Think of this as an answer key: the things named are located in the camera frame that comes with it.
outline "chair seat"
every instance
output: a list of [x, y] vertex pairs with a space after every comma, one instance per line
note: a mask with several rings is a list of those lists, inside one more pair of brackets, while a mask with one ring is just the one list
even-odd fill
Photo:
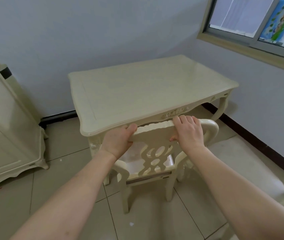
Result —
[[[139, 177], [138, 173], [144, 168], [144, 160], [141, 158], [140, 152], [145, 145], [146, 144], [144, 142], [134, 142], [133, 145], [126, 151], [126, 153], [124, 153], [123, 156], [119, 158], [119, 160], [124, 161], [127, 165], [127, 170], [130, 173], [128, 180]], [[174, 161], [171, 155], [168, 156], [168, 159], [165, 161], [164, 165], [166, 166], [164, 171], [161, 171], [160, 167], [157, 166], [155, 168], [155, 172], [163, 173], [174, 168]], [[143, 176], [147, 175], [149, 171], [150, 169], [145, 171], [143, 173]]]

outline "hand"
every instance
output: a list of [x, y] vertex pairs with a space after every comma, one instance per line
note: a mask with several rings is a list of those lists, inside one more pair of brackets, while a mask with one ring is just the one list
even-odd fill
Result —
[[177, 140], [182, 150], [189, 154], [194, 148], [204, 148], [203, 130], [200, 121], [194, 116], [181, 115], [173, 118], [177, 135], [170, 141]]
[[130, 136], [136, 132], [138, 126], [130, 124], [108, 131], [103, 139], [100, 151], [111, 153], [118, 160], [132, 145], [128, 142]]

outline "cabinet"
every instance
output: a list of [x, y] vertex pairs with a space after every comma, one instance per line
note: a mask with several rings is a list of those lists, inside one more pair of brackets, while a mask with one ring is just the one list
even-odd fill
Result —
[[0, 74], [0, 182], [30, 168], [48, 169], [44, 137], [44, 130]]

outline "cream table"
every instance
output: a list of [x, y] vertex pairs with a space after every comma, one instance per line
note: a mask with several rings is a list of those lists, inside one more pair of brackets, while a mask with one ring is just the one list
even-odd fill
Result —
[[92, 156], [115, 127], [164, 121], [219, 99], [217, 120], [239, 84], [186, 56], [116, 65], [68, 75]]

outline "carved table leg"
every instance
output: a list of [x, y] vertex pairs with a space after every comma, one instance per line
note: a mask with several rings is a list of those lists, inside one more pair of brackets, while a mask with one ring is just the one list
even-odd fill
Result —
[[[101, 144], [90, 141], [90, 139], [88, 139], [88, 143], [90, 145], [91, 156], [94, 157], [94, 155], [99, 151]], [[110, 184], [109, 174], [105, 177], [103, 181], [103, 185], [108, 185], [108, 184]]]
[[220, 118], [220, 116], [224, 113], [227, 106], [228, 106], [228, 98], [220, 97], [219, 108], [217, 109], [215, 114], [212, 116], [211, 120], [216, 121], [218, 118]]

